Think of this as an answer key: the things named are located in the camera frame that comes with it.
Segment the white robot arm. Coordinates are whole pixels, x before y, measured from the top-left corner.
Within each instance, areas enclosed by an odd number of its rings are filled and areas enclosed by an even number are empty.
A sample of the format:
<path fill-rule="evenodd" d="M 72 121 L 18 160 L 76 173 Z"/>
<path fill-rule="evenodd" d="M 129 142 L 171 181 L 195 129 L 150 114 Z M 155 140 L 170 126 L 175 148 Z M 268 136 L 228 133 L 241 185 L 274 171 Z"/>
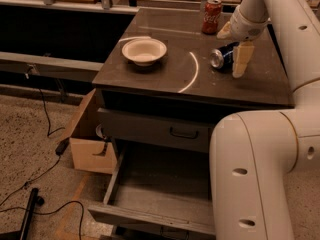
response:
<path fill-rule="evenodd" d="M 217 240 L 294 240 L 286 173 L 319 165 L 320 23 L 305 0 L 242 0 L 221 37 L 275 31 L 295 106 L 239 112 L 214 128 L 209 152 Z"/>

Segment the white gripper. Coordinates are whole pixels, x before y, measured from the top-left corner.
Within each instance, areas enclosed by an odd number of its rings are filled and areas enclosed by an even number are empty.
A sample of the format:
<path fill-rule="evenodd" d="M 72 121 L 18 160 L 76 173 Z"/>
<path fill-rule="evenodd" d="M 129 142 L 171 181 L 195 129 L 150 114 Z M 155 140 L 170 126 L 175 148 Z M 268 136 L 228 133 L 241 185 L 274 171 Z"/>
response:
<path fill-rule="evenodd" d="M 233 49 L 232 76 L 234 78 L 240 78 L 245 73 L 254 52 L 251 41 L 262 34 L 267 22 L 268 13 L 265 9 L 244 8 L 239 5 L 233 12 L 230 22 L 226 22 L 217 33 L 217 38 L 220 40 L 232 37 L 234 40 L 244 41 Z"/>

